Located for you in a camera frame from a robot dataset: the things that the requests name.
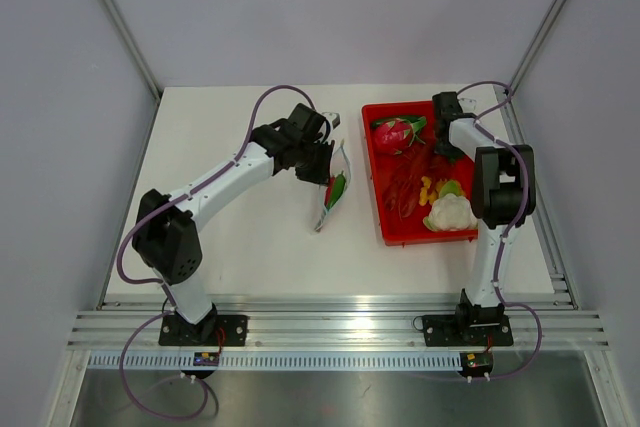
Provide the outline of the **clear zip top bag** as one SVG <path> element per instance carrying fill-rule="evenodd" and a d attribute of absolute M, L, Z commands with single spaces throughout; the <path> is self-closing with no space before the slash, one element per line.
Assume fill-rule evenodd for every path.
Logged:
<path fill-rule="evenodd" d="M 342 140 L 331 157 L 329 184 L 318 189 L 318 208 L 313 231 L 319 233 L 342 203 L 351 183 L 351 160 Z"/>

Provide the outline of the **green chili pepper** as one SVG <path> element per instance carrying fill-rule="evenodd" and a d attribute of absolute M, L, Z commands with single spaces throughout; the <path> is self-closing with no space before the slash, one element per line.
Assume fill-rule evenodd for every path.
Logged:
<path fill-rule="evenodd" d="M 337 204 L 339 199 L 342 197 L 345 187 L 346 187 L 346 176 L 344 175 L 343 172 L 341 172 L 336 176 L 335 184 L 334 184 L 332 195 L 331 195 L 331 201 L 329 204 L 329 207 L 330 207 L 329 210 L 331 210 Z"/>

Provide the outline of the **red chili pepper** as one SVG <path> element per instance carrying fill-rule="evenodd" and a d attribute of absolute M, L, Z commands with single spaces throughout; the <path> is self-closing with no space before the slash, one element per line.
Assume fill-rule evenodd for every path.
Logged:
<path fill-rule="evenodd" d="M 324 207 L 329 210 L 329 204 L 331 201 L 331 195 L 332 195 L 332 191 L 333 191 L 333 187 L 335 184 L 335 180 L 336 180 L 336 176 L 331 176 L 329 179 L 329 184 L 327 186 L 327 189 L 325 191 L 325 195 L 324 195 Z"/>

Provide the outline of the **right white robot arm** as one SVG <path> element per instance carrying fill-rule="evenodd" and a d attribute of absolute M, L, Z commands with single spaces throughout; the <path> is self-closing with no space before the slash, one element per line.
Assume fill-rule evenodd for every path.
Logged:
<path fill-rule="evenodd" d="M 536 207 L 533 149 L 512 145 L 463 111 L 458 94 L 432 97 L 436 152 L 474 161 L 470 207 L 478 219 L 474 263 L 455 311 L 422 317 L 428 347 L 511 346 L 513 337 L 501 291 L 518 229 Z"/>

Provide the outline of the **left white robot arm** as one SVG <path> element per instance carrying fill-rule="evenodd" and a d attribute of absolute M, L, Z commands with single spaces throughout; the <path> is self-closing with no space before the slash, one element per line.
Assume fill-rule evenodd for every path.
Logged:
<path fill-rule="evenodd" d="M 171 194 L 152 189 L 143 195 L 132 247 L 173 307 L 162 320 L 160 345 L 245 344 L 247 317 L 219 314 L 199 278 L 200 233 L 238 196 L 283 170 L 293 169 L 303 182 L 328 185 L 335 145 L 330 135 L 339 124 L 336 113 L 298 104 L 288 117 L 253 127 L 228 163 Z"/>

